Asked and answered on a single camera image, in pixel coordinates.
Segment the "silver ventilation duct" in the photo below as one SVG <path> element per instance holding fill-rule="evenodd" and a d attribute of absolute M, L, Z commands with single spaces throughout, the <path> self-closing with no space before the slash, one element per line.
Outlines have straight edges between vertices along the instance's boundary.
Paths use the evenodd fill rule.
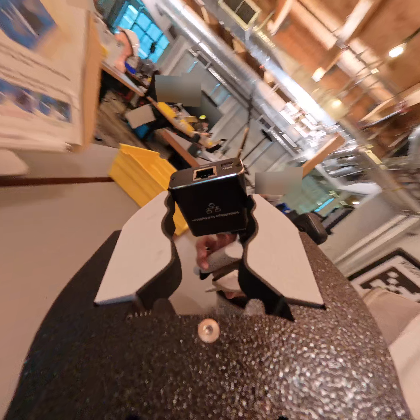
<path fill-rule="evenodd" d="M 255 71 L 239 59 L 234 51 L 210 30 L 197 13 L 183 1 L 158 1 L 157 9 L 168 17 L 195 45 L 211 56 L 211 59 L 234 84 L 239 85 L 240 81 L 247 80 L 248 93 L 254 87 L 253 103 L 260 109 L 260 113 L 264 114 L 279 129 L 286 128 L 286 117 L 280 114 L 285 105 L 280 105 L 274 98 L 276 93 L 272 92 L 267 83 L 260 79 Z M 331 118 L 324 108 L 319 106 L 296 81 L 283 71 L 274 52 L 267 53 L 252 41 L 247 43 L 246 52 L 249 52 L 258 64 L 264 66 L 265 70 L 274 77 L 280 89 L 291 96 L 306 113 L 325 126 L 331 127 L 333 133 L 343 134 L 345 132 L 345 138 L 353 138 L 359 144 L 364 144 L 365 138 L 362 133 L 345 118 Z"/>

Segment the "person's right hand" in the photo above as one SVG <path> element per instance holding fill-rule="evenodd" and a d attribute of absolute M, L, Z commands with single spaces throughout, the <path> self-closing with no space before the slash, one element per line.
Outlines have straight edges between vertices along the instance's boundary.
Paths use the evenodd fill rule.
<path fill-rule="evenodd" d="M 196 264 L 198 268 L 202 271 L 209 270 L 209 257 L 219 249 L 224 249 L 231 243 L 234 243 L 236 237 L 236 234 L 217 234 L 200 237 L 195 245 L 197 252 Z M 213 286 L 215 286 L 217 292 L 221 292 L 228 300 L 246 297 L 239 286 L 238 270 L 239 262 L 235 261 L 212 272 Z"/>

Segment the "black framed marker sign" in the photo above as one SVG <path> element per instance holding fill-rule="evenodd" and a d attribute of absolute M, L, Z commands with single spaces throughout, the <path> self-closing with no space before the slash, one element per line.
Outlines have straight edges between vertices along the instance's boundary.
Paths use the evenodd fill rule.
<path fill-rule="evenodd" d="M 420 262 L 403 249 L 366 265 L 348 277 L 360 296 L 380 288 L 409 299 L 420 301 Z"/>

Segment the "instruction sheet board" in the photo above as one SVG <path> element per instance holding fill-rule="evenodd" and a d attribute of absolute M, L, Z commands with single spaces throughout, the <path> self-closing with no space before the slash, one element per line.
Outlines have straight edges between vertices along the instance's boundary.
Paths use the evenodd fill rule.
<path fill-rule="evenodd" d="M 96 1 L 0 2 L 1 150 L 81 151 L 93 139 Z"/>

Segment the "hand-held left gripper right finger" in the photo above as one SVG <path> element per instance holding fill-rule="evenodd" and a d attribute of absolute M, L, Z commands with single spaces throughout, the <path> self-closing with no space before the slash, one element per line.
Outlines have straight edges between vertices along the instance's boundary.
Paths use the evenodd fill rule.
<path fill-rule="evenodd" d="M 298 228 L 259 195 L 248 197 L 247 214 L 238 275 L 245 295 L 266 309 L 288 309 L 288 304 L 324 309 Z"/>

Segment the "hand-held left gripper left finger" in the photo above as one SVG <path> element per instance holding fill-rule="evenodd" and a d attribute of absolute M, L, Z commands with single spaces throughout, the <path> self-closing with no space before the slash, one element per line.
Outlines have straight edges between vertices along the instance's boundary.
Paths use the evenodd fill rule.
<path fill-rule="evenodd" d="M 180 286 L 181 261 L 173 235 L 175 202 L 164 191 L 124 224 L 95 297 L 95 304 L 134 301 L 153 306 Z"/>

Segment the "yellow plastic bin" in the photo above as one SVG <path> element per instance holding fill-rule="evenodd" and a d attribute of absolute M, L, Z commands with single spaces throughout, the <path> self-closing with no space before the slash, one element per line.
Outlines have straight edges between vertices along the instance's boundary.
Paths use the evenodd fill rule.
<path fill-rule="evenodd" d="M 120 144 L 108 176 L 136 202 L 139 210 L 125 224 L 123 230 L 131 230 L 131 236 L 139 234 L 150 238 L 153 233 L 160 234 L 160 223 L 165 219 L 168 209 L 165 206 L 169 182 L 176 169 L 158 152 Z"/>

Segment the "black ethernet splitter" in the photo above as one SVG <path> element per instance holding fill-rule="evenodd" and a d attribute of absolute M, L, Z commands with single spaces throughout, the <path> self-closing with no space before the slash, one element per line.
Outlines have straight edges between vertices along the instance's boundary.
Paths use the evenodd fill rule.
<path fill-rule="evenodd" d="M 168 190 L 195 237 L 246 229 L 247 188 L 240 158 L 176 171 Z"/>

